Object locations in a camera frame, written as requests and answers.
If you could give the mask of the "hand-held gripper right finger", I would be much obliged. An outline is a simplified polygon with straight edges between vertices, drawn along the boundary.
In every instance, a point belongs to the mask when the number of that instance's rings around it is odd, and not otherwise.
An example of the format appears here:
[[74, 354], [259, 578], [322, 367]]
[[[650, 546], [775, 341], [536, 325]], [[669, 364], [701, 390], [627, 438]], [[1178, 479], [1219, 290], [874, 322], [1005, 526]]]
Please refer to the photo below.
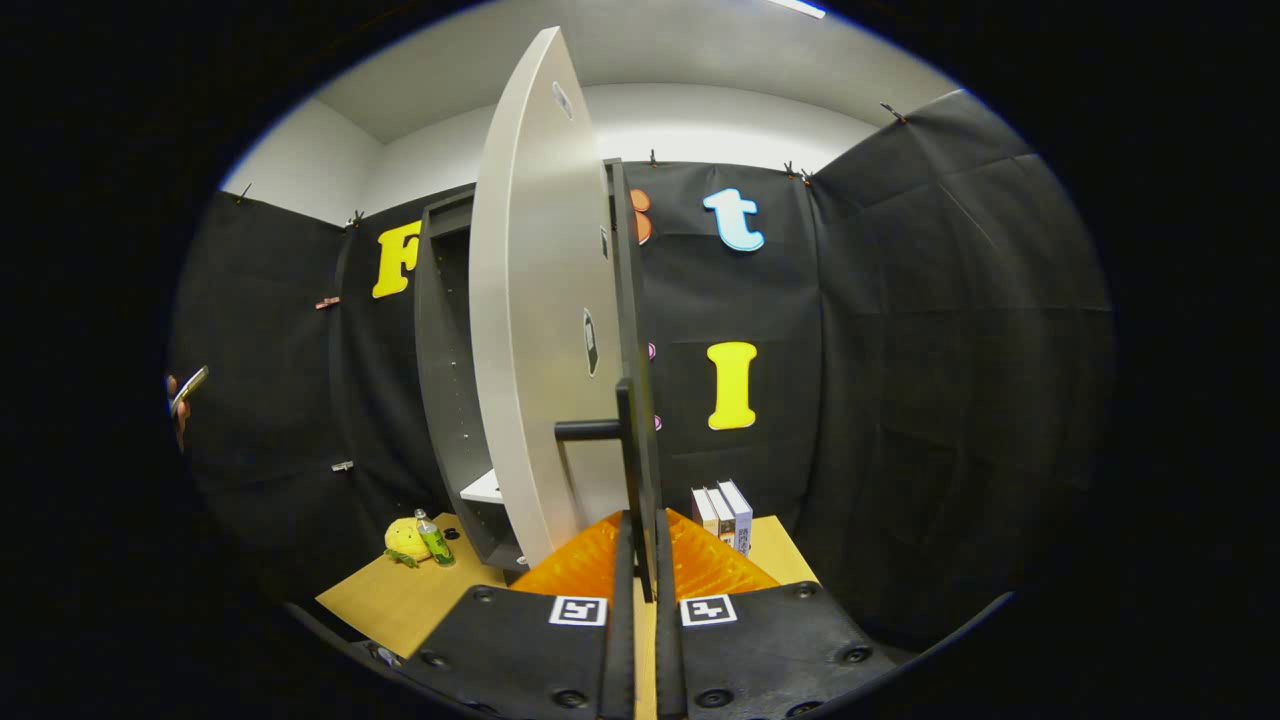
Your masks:
[[658, 717], [810, 717], [899, 675], [818, 582], [778, 582], [671, 510], [657, 533]]

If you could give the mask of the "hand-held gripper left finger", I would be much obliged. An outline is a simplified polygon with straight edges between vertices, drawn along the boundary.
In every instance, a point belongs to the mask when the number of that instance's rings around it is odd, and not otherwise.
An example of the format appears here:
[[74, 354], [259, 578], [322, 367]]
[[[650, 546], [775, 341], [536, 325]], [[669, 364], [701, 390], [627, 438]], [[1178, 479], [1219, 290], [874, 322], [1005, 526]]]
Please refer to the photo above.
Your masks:
[[480, 719], [635, 716], [634, 533], [622, 510], [580, 534], [603, 539], [611, 596], [471, 585], [396, 669], [402, 683]]

